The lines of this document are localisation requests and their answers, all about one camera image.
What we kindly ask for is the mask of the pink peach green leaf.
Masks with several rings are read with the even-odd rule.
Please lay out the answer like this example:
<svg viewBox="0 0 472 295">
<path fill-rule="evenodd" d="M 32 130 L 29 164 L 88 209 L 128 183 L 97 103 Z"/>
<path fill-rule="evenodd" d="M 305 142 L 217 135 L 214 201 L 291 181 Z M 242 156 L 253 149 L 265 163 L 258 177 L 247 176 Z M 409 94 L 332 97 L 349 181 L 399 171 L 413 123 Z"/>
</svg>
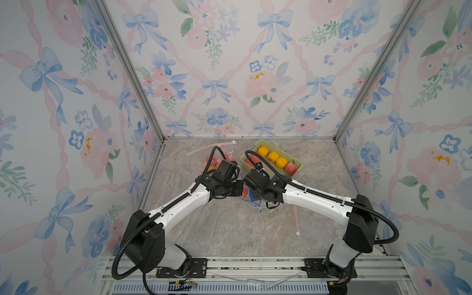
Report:
<svg viewBox="0 0 472 295">
<path fill-rule="evenodd" d="M 243 186 L 242 199 L 246 199 L 250 195 L 249 189 L 247 186 Z"/>
</svg>

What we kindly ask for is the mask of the blue zipper clear bag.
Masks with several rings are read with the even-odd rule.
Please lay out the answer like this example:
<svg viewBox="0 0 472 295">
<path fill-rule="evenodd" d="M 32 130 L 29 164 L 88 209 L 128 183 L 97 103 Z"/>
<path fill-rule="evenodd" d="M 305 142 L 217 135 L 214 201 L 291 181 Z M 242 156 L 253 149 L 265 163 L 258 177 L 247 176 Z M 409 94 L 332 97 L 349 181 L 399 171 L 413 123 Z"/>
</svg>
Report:
<svg viewBox="0 0 472 295">
<path fill-rule="evenodd" d="M 239 197 L 242 207 L 249 213 L 254 216 L 259 216 L 263 213 L 262 200 L 256 199 L 253 191 L 249 189 L 250 195 L 246 199 L 242 199 L 242 196 Z"/>
</svg>

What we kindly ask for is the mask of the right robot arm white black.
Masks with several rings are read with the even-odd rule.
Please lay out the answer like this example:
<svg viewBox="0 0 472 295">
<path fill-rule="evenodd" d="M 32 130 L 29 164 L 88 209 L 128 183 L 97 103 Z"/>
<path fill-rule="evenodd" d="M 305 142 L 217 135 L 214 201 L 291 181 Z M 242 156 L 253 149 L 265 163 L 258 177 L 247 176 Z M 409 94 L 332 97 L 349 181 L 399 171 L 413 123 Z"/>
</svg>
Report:
<svg viewBox="0 0 472 295">
<path fill-rule="evenodd" d="M 355 259 L 362 253 L 372 253 L 379 219 L 366 197 L 328 194 L 284 176 L 269 178 L 255 169 L 243 178 L 243 184 L 268 203 L 303 207 L 344 227 L 345 232 L 330 246 L 321 266 L 315 269 L 317 272 L 346 279 Z"/>
</svg>

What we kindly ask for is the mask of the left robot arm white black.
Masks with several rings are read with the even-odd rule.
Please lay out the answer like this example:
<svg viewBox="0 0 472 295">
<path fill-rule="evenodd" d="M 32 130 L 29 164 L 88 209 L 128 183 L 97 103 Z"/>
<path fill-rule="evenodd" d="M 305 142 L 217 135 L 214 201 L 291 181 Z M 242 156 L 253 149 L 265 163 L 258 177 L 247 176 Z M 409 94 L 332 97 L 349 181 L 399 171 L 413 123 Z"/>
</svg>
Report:
<svg viewBox="0 0 472 295">
<path fill-rule="evenodd" d="M 165 205 L 147 213 L 136 211 L 130 218 L 111 275 L 122 280 L 136 271 L 142 274 L 163 268 L 177 277 L 188 275 L 192 256 L 179 245 L 167 245 L 167 234 L 195 209 L 213 199 L 239 197 L 243 183 L 236 162 L 222 160 L 215 170 L 204 171 L 188 189 Z"/>
</svg>

